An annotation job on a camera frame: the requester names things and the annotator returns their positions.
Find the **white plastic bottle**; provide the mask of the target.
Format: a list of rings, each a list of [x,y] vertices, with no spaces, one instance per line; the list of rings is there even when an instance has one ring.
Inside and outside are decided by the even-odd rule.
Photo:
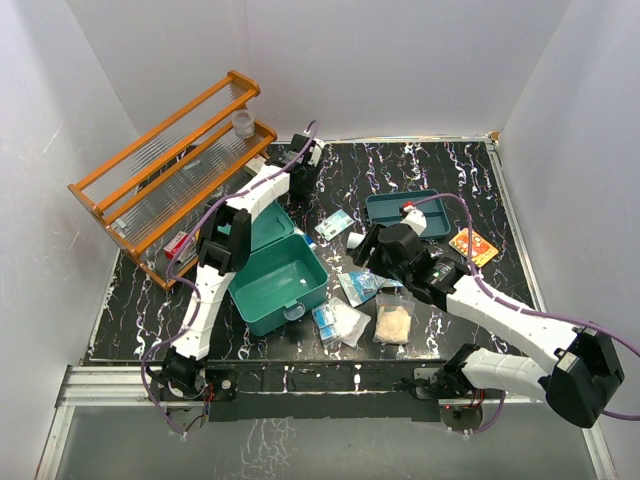
[[[365,235],[357,232],[350,232],[347,237],[346,248],[348,250],[353,250],[357,248],[362,241],[364,240]]]

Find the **blue cotton swab bag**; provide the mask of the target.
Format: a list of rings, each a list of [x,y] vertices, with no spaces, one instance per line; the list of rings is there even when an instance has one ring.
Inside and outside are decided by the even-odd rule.
[[[338,275],[348,303],[351,307],[358,307],[366,303],[384,288],[400,288],[402,283],[381,277],[369,271],[348,272]]]

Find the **clear bag of gauze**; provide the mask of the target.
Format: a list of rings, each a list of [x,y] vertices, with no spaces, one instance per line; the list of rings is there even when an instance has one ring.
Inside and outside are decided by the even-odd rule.
[[[339,298],[331,298],[311,312],[324,347],[339,344],[356,348],[371,317],[345,303]]]

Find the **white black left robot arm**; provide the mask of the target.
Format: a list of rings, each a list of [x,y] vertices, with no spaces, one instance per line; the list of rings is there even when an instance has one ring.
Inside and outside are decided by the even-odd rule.
[[[203,362],[221,303],[232,280],[251,254],[252,226],[258,216],[291,186],[311,186],[324,143],[311,128],[292,137],[290,148],[267,161],[233,194],[215,201],[196,224],[189,242],[196,246],[196,280],[179,332],[172,338],[157,383],[172,394],[194,399],[206,387]]]

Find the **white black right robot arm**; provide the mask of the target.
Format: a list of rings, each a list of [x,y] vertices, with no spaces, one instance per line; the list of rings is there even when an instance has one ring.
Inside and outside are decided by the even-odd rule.
[[[374,225],[352,233],[347,251],[353,263],[399,281],[412,296],[466,319],[518,354],[465,344],[428,386],[466,397],[474,390],[502,390],[545,402],[557,415],[590,428],[604,414],[625,379],[611,337],[594,327],[546,318],[485,285],[460,262],[434,258],[407,224]]]

